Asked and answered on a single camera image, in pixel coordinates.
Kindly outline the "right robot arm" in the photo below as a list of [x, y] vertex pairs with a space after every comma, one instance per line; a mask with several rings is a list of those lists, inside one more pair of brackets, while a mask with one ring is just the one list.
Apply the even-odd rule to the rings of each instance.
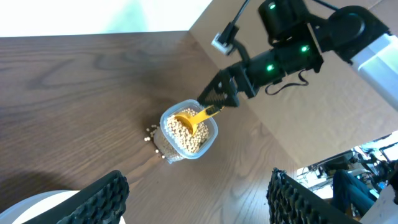
[[279, 85], [287, 75], [318, 73], [322, 54], [332, 51], [349, 64], [393, 108], [397, 107], [397, 37], [361, 6], [333, 8], [326, 19], [312, 14], [302, 0], [266, 0], [258, 8], [271, 48], [250, 57], [236, 39], [231, 21], [212, 45], [240, 61], [221, 69], [198, 97], [209, 115], [239, 106], [238, 93], [254, 98], [259, 90]]

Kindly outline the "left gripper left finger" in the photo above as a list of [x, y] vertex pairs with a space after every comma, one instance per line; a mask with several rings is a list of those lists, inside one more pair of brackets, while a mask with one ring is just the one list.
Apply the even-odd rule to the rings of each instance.
[[27, 224], [117, 224], [126, 211], [129, 184], [114, 170]]

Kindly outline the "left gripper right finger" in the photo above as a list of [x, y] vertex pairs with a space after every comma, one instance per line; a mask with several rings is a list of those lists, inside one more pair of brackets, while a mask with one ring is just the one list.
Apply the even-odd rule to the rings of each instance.
[[270, 223], [360, 224], [274, 168], [267, 190]]

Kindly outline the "yellow measuring scoop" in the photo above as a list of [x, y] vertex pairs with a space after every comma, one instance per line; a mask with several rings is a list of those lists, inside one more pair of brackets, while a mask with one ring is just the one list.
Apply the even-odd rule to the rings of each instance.
[[201, 110], [194, 116], [188, 113], [181, 112], [175, 114], [174, 118], [180, 121], [191, 132], [191, 134], [194, 135], [198, 129], [199, 123], [209, 118], [212, 118], [214, 115], [219, 113], [223, 108], [224, 108], [223, 106], [211, 105]]

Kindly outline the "white digital kitchen scale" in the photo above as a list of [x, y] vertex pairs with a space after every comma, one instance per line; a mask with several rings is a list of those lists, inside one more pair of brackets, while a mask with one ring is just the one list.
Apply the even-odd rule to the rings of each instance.
[[56, 207], [78, 192], [79, 190], [53, 190], [26, 198], [3, 211], [1, 223], [25, 223]]

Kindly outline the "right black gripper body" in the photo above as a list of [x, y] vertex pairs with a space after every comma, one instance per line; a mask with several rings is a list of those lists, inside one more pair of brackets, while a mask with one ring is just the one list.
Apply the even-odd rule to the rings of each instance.
[[238, 62], [228, 68], [235, 79], [238, 91], [242, 91], [248, 98], [254, 98], [260, 87], [279, 83], [285, 76], [282, 62], [275, 50], [268, 50], [248, 62]]

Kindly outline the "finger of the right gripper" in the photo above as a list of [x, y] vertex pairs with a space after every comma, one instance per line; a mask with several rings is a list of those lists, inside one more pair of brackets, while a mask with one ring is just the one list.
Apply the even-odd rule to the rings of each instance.
[[228, 70], [220, 70], [197, 98], [204, 106], [238, 107], [238, 89]]

